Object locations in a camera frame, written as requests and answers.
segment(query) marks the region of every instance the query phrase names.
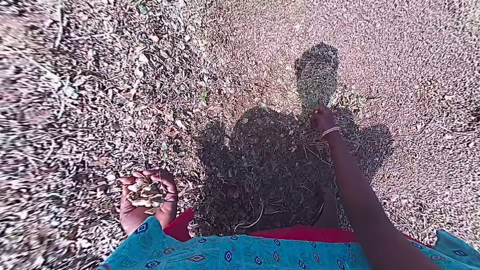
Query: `red cloth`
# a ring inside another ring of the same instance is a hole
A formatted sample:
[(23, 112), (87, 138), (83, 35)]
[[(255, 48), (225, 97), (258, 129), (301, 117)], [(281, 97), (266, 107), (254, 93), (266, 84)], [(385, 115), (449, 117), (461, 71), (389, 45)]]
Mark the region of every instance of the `red cloth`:
[(318, 229), (305, 225), (295, 225), (293, 227), (278, 228), (268, 231), (257, 231), (249, 233), (251, 236), (261, 236), (265, 238), (303, 240), (326, 243), (345, 243), (356, 242), (357, 237), (354, 232), (342, 229)]
[(163, 232), (166, 235), (181, 241), (186, 242), (191, 239), (188, 233), (188, 223), (190, 223), (195, 216), (195, 211), (188, 208), (185, 212), (179, 215), (169, 226), (167, 226)]
[[(195, 211), (189, 208), (181, 215), (179, 215), (163, 232), (166, 235), (177, 239), (178, 241), (188, 241), (191, 239), (188, 233), (188, 223), (190, 223), (195, 216)], [(354, 232), (342, 229), (318, 229), (305, 225), (296, 225), (293, 227), (279, 228), (267, 231), (257, 231), (249, 233), (251, 236), (260, 236), (265, 238), (288, 239), (288, 240), (303, 240), (325, 243), (351, 243), (356, 242), (357, 237)], [(418, 242), (407, 235), (406, 238)]]

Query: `bracelet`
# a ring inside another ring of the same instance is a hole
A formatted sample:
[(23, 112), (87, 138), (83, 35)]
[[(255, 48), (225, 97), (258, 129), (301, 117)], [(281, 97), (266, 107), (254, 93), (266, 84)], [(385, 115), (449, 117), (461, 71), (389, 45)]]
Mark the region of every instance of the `bracelet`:
[(327, 134), (329, 134), (330, 132), (335, 131), (335, 130), (336, 130), (336, 131), (339, 131), (340, 128), (337, 127), (337, 126), (331, 127), (331, 128), (329, 128), (329, 129), (325, 130), (325, 131), (322, 133), (322, 135), (320, 135), (320, 138), (323, 138), (325, 135), (327, 135)]

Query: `dry leaf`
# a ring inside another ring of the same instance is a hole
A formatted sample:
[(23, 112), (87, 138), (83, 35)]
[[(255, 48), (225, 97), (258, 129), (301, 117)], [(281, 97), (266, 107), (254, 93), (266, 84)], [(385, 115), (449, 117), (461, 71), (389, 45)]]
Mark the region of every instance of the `dry leaf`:
[(151, 35), (149, 36), (149, 38), (150, 38), (153, 42), (159, 42), (159, 41), (160, 41), (160, 39), (158, 38), (158, 36), (155, 35), (155, 34), (151, 34)]
[(172, 121), (173, 122), (173, 111), (172, 110), (164, 110), (163, 114), (165, 115), (165, 121)]
[(176, 120), (175, 124), (181, 129), (187, 129), (187, 127), (182, 123), (181, 120)]
[(73, 82), (72, 86), (73, 86), (73, 87), (81, 86), (81, 85), (83, 85), (89, 78), (90, 78), (90, 76), (85, 76), (85, 75), (78, 76), (78, 77), (75, 78), (75, 81)]
[(155, 214), (159, 209), (160, 209), (160, 207), (153, 207), (153, 208), (150, 208), (150, 209), (145, 210), (144, 213), (145, 213), (145, 214), (149, 214), (149, 215), (153, 215), (153, 214)]
[(135, 68), (135, 75), (136, 75), (138, 78), (143, 78), (144, 72), (140, 70), (140, 67), (136, 67), (136, 68)]
[(138, 55), (138, 61), (142, 63), (148, 63), (148, 58), (145, 54), (141, 53)]

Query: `dirt ground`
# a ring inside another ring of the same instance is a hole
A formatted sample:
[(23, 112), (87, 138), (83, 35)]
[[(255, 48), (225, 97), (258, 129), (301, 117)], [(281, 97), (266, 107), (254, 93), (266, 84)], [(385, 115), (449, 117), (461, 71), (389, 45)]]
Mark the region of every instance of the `dirt ground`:
[(478, 1), (0, 7), (0, 268), (96, 269), (143, 168), (174, 174), (193, 236), (313, 223), (319, 102), (401, 232), (480, 248)]

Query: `turquoise patterned garment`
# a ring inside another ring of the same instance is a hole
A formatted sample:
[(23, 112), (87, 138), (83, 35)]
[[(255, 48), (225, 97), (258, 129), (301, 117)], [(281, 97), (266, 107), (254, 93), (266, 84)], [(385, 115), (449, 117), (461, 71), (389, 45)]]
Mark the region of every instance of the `turquoise patterned garment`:
[[(412, 242), (445, 270), (480, 270), (480, 253), (439, 230), (435, 249)], [(370, 269), (358, 243), (323, 243), (246, 235), (180, 242), (149, 217), (100, 266), (116, 269)]]

